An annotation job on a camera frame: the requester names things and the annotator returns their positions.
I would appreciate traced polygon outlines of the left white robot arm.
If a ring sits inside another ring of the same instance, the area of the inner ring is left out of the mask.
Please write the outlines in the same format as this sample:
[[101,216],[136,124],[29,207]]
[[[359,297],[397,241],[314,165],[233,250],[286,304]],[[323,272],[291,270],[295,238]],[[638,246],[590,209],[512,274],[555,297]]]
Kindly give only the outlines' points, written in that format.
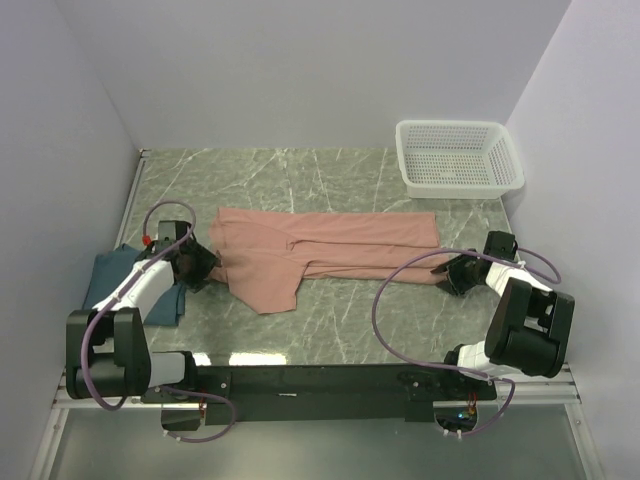
[[66,391],[73,399],[142,396],[162,388],[176,401],[193,399],[200,378],[193,354],[152,353],[144,321],[171,288],[198,291],[217,257],[200,245],[187,221],[161,221],[145,239],[130,272],[105,298],[66,322]]

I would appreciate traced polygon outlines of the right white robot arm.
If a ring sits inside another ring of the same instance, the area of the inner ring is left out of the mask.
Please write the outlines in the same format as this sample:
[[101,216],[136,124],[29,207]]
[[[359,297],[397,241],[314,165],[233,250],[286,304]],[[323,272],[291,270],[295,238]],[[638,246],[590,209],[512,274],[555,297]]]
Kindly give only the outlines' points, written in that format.
[[443,276],[437,287],[452,296],[486,285],[500,297],[485,339],[447,353],[444,362],[452,366],[438,378],[440,390],[449,398],[464,397],[474,378],[516,372],[553,378],[564,364],[575,300],[524,268],[505,265],[515,260],[517,250],[514,235],[491,231],[483,250],[491,261],[458,255],[432,270]]

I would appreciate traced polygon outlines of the pink t shirt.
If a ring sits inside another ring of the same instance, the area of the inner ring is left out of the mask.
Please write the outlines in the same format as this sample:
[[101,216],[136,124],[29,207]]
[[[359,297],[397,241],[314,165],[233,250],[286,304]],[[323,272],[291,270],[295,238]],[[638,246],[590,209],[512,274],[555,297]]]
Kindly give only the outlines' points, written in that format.
[[436,217],[418,213],[279,213],[220,208],[209,228],[220,264],[211,278],[258,314],[291,311],[305,279],[433,285],[439,253]]

